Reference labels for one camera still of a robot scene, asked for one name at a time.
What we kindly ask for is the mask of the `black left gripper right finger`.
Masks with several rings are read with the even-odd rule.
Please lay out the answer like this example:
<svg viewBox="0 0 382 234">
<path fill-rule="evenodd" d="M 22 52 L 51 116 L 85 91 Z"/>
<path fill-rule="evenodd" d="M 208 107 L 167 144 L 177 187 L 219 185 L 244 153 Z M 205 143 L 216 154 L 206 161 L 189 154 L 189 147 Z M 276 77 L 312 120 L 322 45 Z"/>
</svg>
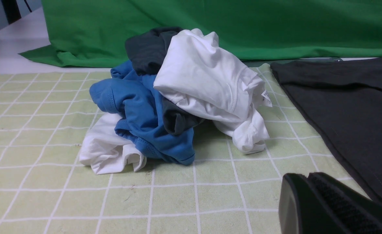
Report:
<svg viewBox="0 0 382 234">
<path fill-rule="evenodd" d="M 310 173 L 308 180 L 352 234 L 382 234 L 382 205 L 323 172 Z"/>
</svg>

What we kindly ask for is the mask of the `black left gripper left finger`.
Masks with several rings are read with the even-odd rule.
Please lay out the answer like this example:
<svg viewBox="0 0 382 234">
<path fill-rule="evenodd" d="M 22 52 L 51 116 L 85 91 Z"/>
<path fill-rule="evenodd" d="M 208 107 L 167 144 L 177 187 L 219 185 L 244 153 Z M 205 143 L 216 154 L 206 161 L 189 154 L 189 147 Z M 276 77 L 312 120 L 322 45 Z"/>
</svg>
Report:
<svg viewBox="0 0 382 234">
<path fill-rule="evenodd" d="M 314 185 L 301 174 L 283 176 L 278 215 L 283 234 L 350 234 Z"/>
</svg>

